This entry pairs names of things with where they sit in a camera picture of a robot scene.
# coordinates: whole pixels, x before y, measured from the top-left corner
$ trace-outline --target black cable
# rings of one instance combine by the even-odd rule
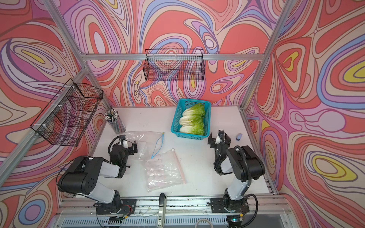
[[[99,222],[99,218],[97,217],[97,213],[95,213],[96,214],[96,220],[97,220],[97,223],[99,223],[99,225],[101,226],[101,228],[105,228],[105,227],[103,227],[101,224],[100,224],[100,222]]]
[[[207,202],[207,204],[211,206],[223,206],[223,204],[212,204],[211,202]]]
[[[109,144],[109,146],[108,146],[108,154],[110,154],[110,153],[111,153],[111,152],[110,152],[110,148],[112,147],[113,143],[114,143],[117,139],[119,139],[119,140],[121,140],[121,141],[127,141],[127,142],[130,142],[130,143],[133,145],[133,143],[132,143],[131,141],[128,141],[128,140],[125,140],[125,139],[121,139],[120,135],[118,135],[117,137],[115,137],[115,138],[114,138],[114,139],[110,142],[110,144]]]
[[[243,224],[242,226],[239,226],[239,227],[236,227],[236,228],[243,228],[243,227],[246,227],[248,226],[250,223],[252,223],[252,221],[256,218],[256,215],[257,215],[257,211],[258,211],[258,201],[257,201],[257,197],[254,195],[254,194],[247,194],[244,196],[244,198],[248,198],[250,196],[253,196],[255,198],[255,201],[256,201],[256,209],[255,209],[255,213],[253,214],[252,218],[245,224]]]
[[[110,142],[110,144],[109,144],[109,146],[108,146],[108,154],[110,154],[110,148],[111,148],[111,146],[113,145],[113,143],[115,142],[115,140],[117,140],[117,139],[119,139],[120,138],[120,136],[118,135],[117,137],[115,137],[111,142]]]
[[[247,164],[247,159],[246,159],[246,155],[245,155],[245,152],[243,151],[242,147],[240,146],[235,146],[234,147],[235,149],[238,149],[239,150],[239,154],[241,155],[242,159],[243,159],[243,163],[245,165],[245,168],[246,168],[246,172],[247,172],[247,178],[248,178],[248,183],[247,183],[247,188],[246,188],[246,191],[247,189],[250,187],[251,185],[251,182],[252,182],[252,178],[251,178],[251,172],[250,172],[250,169],[249,169],[249,166]]]

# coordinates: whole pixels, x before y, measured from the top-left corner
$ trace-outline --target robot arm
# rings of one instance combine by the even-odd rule
[[[236,176],[227,192],[232,200],[240,200],[250,187],[251,180],[265,174],[265,167],[249,146],[228,149],[227,156]]]
[[[97,207],[97,214],[120,212],[122,202],[119,192],[104,186],[98,181],[98,177],[122,178],[126,171],[128,156],[137,153],[137,144],[134,141],[132,146],[128,147],[125,135],[119,135],[110,143],[108,153],[110,163],[101,157],[77,157],[59,179],[58,190],[81,194],[96,200],[100,205]]]
[[[257,180],[265,173],[261,159],[249,146],[229,148],[231,139],[219,130],[216,139],[210,135],[208,144],[215,149],[214,169],[219,175],[234,173],[232,184],[225,190],[223,205],[226,211],[238,210],[245,199],[243,195],[250,187],[252,179]]]

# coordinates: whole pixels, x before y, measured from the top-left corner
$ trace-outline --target metal rail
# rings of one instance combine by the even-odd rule
[[[252,144],[252,149],[253,151],[255,152],[255,154],[257,154],[257,156],[262,160],[264,166],[265,166],[265,174],[264,174],[264,177],[265,179],[269,182],[269,185],[271,187],[271,190],[272,190],[272,194],[273,195],[279,195],[279,192],[276,188],[276,185],[274,184],[271,176],[269,175],[269,170],[268,170],[268,167],[266,165],[266,161],[264,160],[264,158],[262,157],[262,154],[260,153],[260,146],[256,144],[256,141],[255,141],[255,138],[254,138],[254,135],[253,135],[253,132],[250,128],[250,124],[248,122],[248,119],[246,117],[246,115],[244,114],[244,112],[242,111],[242,109],[238,108],[239,109],[239,113],[241,114],[241,118],[242,118],[242,121],[243,121],[243,124],[245,125],[245,128],[246,128],[246,131],[249,135],[249,138],[250,138],[250,141],[251,141],[251,144]]]
[[[62,17],[60,11],[58,10],[56,4],[53,0],[43,0],[45,7],[47,8],[48,12],[50,13],[52,19],[54,20],[55,24],[57,25],[59,32],[66,40],[67,44],[70,46],[75,58],[80,62],[80,64],[85,67],[89,74],[89,80],[91,84],[99,89],[102,89],[99,82],[97,81],[94,73],[90,70],[89,65],[85,60],[81,57],[81,50],[79,49],[74,37],[71,35],[70,30],[67,27],[67,24]],[[110,109],[111,106],[107,98],[103,97],[104,105],[107,109]]]
[[[74,82],[80,82],[85,77],[87,73],[85,68],[82,68],[80,72],[74,77]],[[59,96],[55,99],[53,104],[58,104],[62,98],[66,95],[70,87],[66,87]],[[38,119],[36,124],[42,124],[46,118],[55,109],[55,105],[50,106],[44,114]],[[29,149],[33,146],[35,141],[39,138],[39,134],[34,130],[29,129],[27,135],[21,140],[21,142],[14,148],[14,150],[5,158],[0,166],[0,187],[5,183],[13,170],[18,166],[23,157],[27,154]]]
[[[167,197],[166,215],[208,215],[211,207],[207,204],[211,197],[220,196],[172,196]],[[258,214],[291,214],[292,210],[285,196],[273,196],[272,194],[256,194],[259,203]],[[158,212],[159,197],[134,197],[137,199],[135,215],[149,216]],[[250,212],[255,211],[255,200],[247,200]],[[95,213],[93,204],[95,201],[88,198],[65,198],[59,205],[57,214],[67,217],[88,217]],[[220,213],[219,215],[232,215],[232,213]]]
[[[297,0],[288,0],[285,1],[283,9],[280,12],[280,16],[279,19],[276,22],[275,28],[273,30],[273,33],[271,34],[268,44],[265,48],[264,51],[264,58],[263,60],[259,63],[259,65],[257,66],[256,72],[252,77],[252,80],[246,90],[246,93],[242,99],[242,103],[241,103],[241,107],[244,106],[244,104],[246,103],[247,99],[249,99],[251,97],[251,94],[254,91],[254,88],[257,86],[257,82],[259,80],[259,78],[261,77],[262,73],[264,72],[265,69],[265,65],[266,63],[269,61],[270,59],[270,54],[274,49],[274,46],[276,44],[277,39],[279,38],[279,35],[281,33],[281,31],[284,28],[285,22],[288,19],[288,16],[290,14],[290,11],[292,10],[293,6],[295,5]]]
[[[176,56],[195,56],[195,54],[176,54]],[[145,54],[81,54],[87,60],[145,60]],[[263,54],[203,54],[204,60],[263,60]]]

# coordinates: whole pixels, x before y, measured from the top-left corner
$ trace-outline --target lettuce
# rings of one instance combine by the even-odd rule
[[[184,124],[180,128],[181,133],[204,135],[204,123],[203,119],[192,120],[191,122]]]
[[[201,115],[186,115],[180,118],[179,123],[180,125],[184,125],[190,123],[193,120],[199,120],[199,119],[202,119]]]
[[[187,115],[201,115],[201,116],[204,116],[205,115],[204,105],[202,105],[201,103],[197,103],[193,107],[186,109],[182,113],[182,116],[187,116]]]

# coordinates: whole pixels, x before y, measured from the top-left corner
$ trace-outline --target aluminum frame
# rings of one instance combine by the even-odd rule
[[[297,221],[293,214],[280,214],[284,228],[298,228]]]
[[[199,219],[208,219],[212,225],[228,225],[227,219],[221,215],[204,215],[204,216],[166,216],[165,226],[176,227],[176,226],[190,226],[193,227]],[[49,227],[98,227],[100,225],[103,227],[156,227],[158,216],[129,216],[128,219],[121,221],[121,223],[116,222],[115,224],[108,224],[109,218],[104,216],[94,217],[59,217],[57,221]]]
[[[166,203],[166,215],[208,215],[211,214],[211,207],[207,204],[211,197],[222,196],[168,196]],[[272,194],[256,194],[259,211],[258,214],[292,214],[285,196],[273,196]],[[133,197],[137,199],[135,216],[151,216],[158,212],[159,197]],[[247,200],[250,212],[253,214],[256,209],[255,199],[250,197]],[[93,207],[94,200],[88,198],[65,198],[59,204],[58,215],[67,217],[92,216],[96,209]],[[232,215],[232,213],[219,213],[218,215]]]
[[[195,54],[177,54],[181,56],[195,56]],[[86,54],[83,60],[145,60],[146,54]],[[204,60],[263,60],[263,54],[203,54]]]
[[[45,7],[49,11],[52,16],[52,19],[55,21],[55,24],[60,30],[61,35],[65,38],[67,43],[69,44],[75,58],[79,61],[83,69],[80,71],[83,74],[83,77],[86,74],[89,74],[89,79],[92,85],[101,88],[100,84],[96,80],[95,75],[90,70],[89,65],[87,64],[88,60],[144,60],[146,57],[144,54],[86,54],[82,53],[79,49],[75,39],[71,36],[71,33],[61,15],[58,8],[56,7],[53,0],[43,0]],[[205,60],[258,60],[260,63],[257,66],[256,72],[253,76],[253,79],[246,91],[246,94],[243,98],[241,105],[239,106],[240,113],[242,120],[245,124],[247,132],[249,133],[250,140],[253,145],[253,149],[256,154],[262,159],[262,155],[258,146],[256,145],[255,141],[253,140],[253,133],[251,129],[248,127],[248,120],[247,117],[244,115],[242,108],[245,104],[247,98],[251,96],[253,88],[255,88],[258,79],[260,78],[261,74],[264,71],[264,67],[269,60],[270,53],[273,50],[273,47],[282,31],[282,28],[287,20],[287,17],[291,11],[291,8],[296,3],[296,0],[288,0],[284,3],[284,7],[280,13],[279,19],[273,29],[273,33],[269,38],[268,44],[264,50],[263,54],[205,54]],[[79,82],[82,80],[83,77],[80,79],[74,78],[75,82]],[[108,100],[104,97],[104,103],[107,108],[110,108],[110,104]],[[20,160],[26,154],[26,152],[30,149],[33,145],[35,140],[38,138],[36,134],[28,134],[22,142],[13,150],[13,152],[5,159],[3,164],[0,167],[0,186],[5,182],[14,168],[18,165]],[[273,190],[272,194],[264,194],[264,195],[257,195],[260,204],[260,210],[258,213],[279,213],[282,214],[285,212],[286,214],[292,214],[292,210],[290,209],[286,199],[284,196],[278,196],[277,189],[272,182],[270,176],[267,176],[267,180],[269,180],[270,186]],[[168,215],[190,215],[190,214],[206,214],[210,210],[210,207],[206,205],[206,201],[208,198],[210,199],[212,196],[197,196],[197,197],[168,197],[168,202],[171,203],[172,201],[178,202],[176,204],[170,205],[166,209],[166,214]],[[249,207],[251,212],[254,210],[254,200],[249,199]],[[95,209],[92,207],[94,201],[89,199],[63,199],[60,207],[58,209],[58,214],[62,213],[63,211],[72,211],[72,215],[74,216],[92,216],[92,213],[95,212]],[[153,214],[153,212],[158,211],[158,197],[138,197],[136,209],[140,209],[146,215]]]
[[[50,13],[52,19],[54,20],[55,24],[57,25],[61,35],[66,40],[68,45],[70,46],[75,58],[79,61],[81,66],[85,67],[89,74],[89,80],[91,84],[99,89],[102,89],[99,82],[97,81],[94,73],[90,70],[87,61],[83,60],[81,56],[81,50],[79,49],[75,39],[71,35],[70,30],[68,29],[65,20],[63,19],[60,11],[58,10],[56,4],[53,0],[43,0],[44,6],[47,8],[48,12]],[[103,97],[104,105],[107,109],[111,109],[110,103],[105,96]]]
[[[246,131],[249,135],[249,138],[250,138],[250,141],[251,141],[251,144],[252,144],[252,147],[253,147],[252,149],[255,152],[255,154],[261,159],[261,161],[263,162],[263,164],[265,166],[264,177],[265,177],[266,180],[269,181],[269,185],[271,187],[273,195],[279,195],[279,191],[277,190],[276,185],[274,184],[271,176],[268,173],[268,167],[266,165],[266,161],[264,161],[264,158],[262,157],[262,154],[260,153],[260,147],[259,147],[259,145],[256,144],[253,132],[252,132],[251,128],[249,127],[250,124],[248,122],[248,119],[247,119],[245,113],[242,111],[242,109],[240,109],[240,108],[238,108],[238,109],[239,109],[239,112],[241,114],[243,124],[245,125]]]
[[[85,77],[87,71],[85,68],[82,68],[76,76],[74,77],[74,82],[80,82]],[[42,124],[45,119],[51,114],[51,112],[55,109],[54,104],[58,104],[66,95],[67,91],[70,87],[66,87],[59,96],[53,102],[53,105],[49,107],[43,115],[38,119],[36,124]],[[29,129],[27,135],[21,140],[21,142],[14,148],[14,150],[5,158],[3,163],[0,166],[0,187],[5,183],[13,170],[18,166],[23,157],[27,154],[29,149],[33,146],[35,141],[39,138],[39,134],[34,130]]]
[[[247,102],[247,100],[251,97],[254,88],[256,88],[258,80],[260,79],[261,75],[264,73],[266,63],[270,59],[270,54],[274,49],[274,46],[280,36],[281,31],[284,28],[285,22],[288,19],[288,16],[295,5],[297,0],[288,0],[285,1],[283,9],[280,12],[279,19],[276,22],[275,28],[273,30],[273,33],[271,34],[271,37],[269,38],[268,44],[264,51],[264,59],[258,64],[255,74],[252,77],[252,80],[246,90],[245,95],[243,96],[241,107],[244,106],[244,104]]]

